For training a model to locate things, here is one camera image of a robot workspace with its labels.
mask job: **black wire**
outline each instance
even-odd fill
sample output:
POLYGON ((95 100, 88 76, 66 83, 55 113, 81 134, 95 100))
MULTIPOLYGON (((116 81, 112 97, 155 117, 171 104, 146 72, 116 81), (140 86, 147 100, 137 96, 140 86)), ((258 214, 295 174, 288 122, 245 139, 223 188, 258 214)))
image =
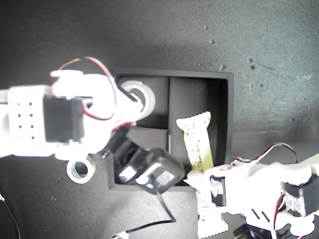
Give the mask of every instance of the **black wire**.
POLYGON ((12 214, 10 208, 9 208, 8 205, 6 204, 6 202, 3 201, 3 203, 4 203, 5 207, 8 209, 8 211, 9 211, 9 213, 10 213, 10 215, 11 215, 11 217, 12 217, 14 223, 15 223, 16 230, 17 230, 17 232, 18 232, 18 239, 21 239, 21 234, 20 234, 20 229, 19 229, 18 223, 16 222, 16 220, 15 220, 15 218, 14 218, 14 216, 13 216, 13 214, 12 214))
POLYGON ((151 227, 151 226, 154 226, 154 225, 158 225, 158 224, 165 224, 165 223, 175 223, 176 222, 176 219, 175 217, 173 216, 173 214, 170 212, 170 210, 168 209, 166 203, 164 202, 163 200, 163 197, 161 196, 160 192, 159 192, 159 189, 158 187, 155 185, 154 183, 154 177, 152 177, 152 184, 153 184, 153 187, 156 191, 156 196, 160 202, 160 204, 162 205, 162 207, 165 209, 165 211, 167 212, 167 214, 169 215, 170 217, 170 220, 164 220, 164 221, 158 221, 158 222, 153 222, 153 223, 148 223, 148 224, 145 224, 143 226, 140 226, 140 227, 137 227, 137 228, 133 228, 133 229, 130 229, 130 230, 127 230, 126 233, 132 233, 132 232, 136 232, 138 230, 141 230, 141 229, 144 229, 144 228, 148 228, 148 227, 151 227))

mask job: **white wrapper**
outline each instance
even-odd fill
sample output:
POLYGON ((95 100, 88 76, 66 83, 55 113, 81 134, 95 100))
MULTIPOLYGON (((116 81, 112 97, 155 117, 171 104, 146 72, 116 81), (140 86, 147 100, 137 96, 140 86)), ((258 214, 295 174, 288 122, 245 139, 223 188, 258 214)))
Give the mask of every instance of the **white wrapper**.
POLYGON ((192 169, 201 172, 214 166, 207 132, 210 117, 210 112, 204 112, 176 120, 177 126, 183 130, 184 142, 192 169))
POLYGON ((188 153, 192 171, 184 181, 197 190, 198 238, 207 238, 228 230, 222 213, 211 202, 209 182, 205 182, 203 172, 212 168, 211 155, 207 127, 211 119, 210 112, 192 116, 185 119, 177 119, 177 126, 183 130, 184 142, 188 153))

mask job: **cable connector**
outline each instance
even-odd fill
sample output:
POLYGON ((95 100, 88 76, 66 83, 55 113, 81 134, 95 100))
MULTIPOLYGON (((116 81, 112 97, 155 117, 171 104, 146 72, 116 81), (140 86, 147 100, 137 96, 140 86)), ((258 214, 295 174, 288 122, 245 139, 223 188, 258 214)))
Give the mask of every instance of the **cable connector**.
POLYGON ((121 233, 116 234, 111 239, 129 239, 129 234, 127 232, 121 232, 121 233))
POLYGON ((3 201, 3 202, 5 201, 5 199, 4 199, 4 197, 1 195, 1 193, 0 193, 0 200, 3 201))

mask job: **black table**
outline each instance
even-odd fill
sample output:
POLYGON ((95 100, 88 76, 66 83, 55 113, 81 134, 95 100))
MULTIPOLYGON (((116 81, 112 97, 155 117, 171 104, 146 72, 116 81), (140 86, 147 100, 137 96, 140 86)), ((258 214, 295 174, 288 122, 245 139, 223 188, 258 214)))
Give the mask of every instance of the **black table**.
MULTIPOLYGON (((283 141, 303 160, 319 151, 318 10, 316 0, 7 0, 0 7, 1 87, 50 84, 50 71, 83 55, 109 67, 222 68, 235 75, 232 155, 252 158, 283 141)), ((276 149, 264 160, 290 159, 276 149)), ((92 180, 77 185, 53 157, 2 158, 0 192, 23 239, 107 239, 166 218, 146 192, 109 191, 101 160, 92 180)), ((197 238, 195 194, 163 197, 177 223, 131 237, 197 238)), ((1 238, 15 238, 1 204, 0 213, 1 238)), ((244 222, 225 219, 230 232, 215 238, 232 238, 244 222)))

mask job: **black tray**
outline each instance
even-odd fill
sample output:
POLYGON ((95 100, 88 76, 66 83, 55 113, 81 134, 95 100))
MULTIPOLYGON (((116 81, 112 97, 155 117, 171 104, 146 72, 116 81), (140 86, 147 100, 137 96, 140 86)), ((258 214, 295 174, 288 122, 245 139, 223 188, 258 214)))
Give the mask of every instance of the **black tray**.
MULTIPOLYGON (((137 122, 129 137, 146 148, 161 147, 191 170, 181 130, 175 121, 205 111, 211 112, 208 127, 214 165, 230 162, 233 125, 233 79, 231 73, 151 69, 113 69, 117 84, 127 80, 142 81, 152 88, 156 97, 153 113, 137 122)), ((140 190, 122 185, 114 175, 114 162, 108 161, 109 188, 140 190)), ((192 190, 180 181, 170 190, 192 190)))

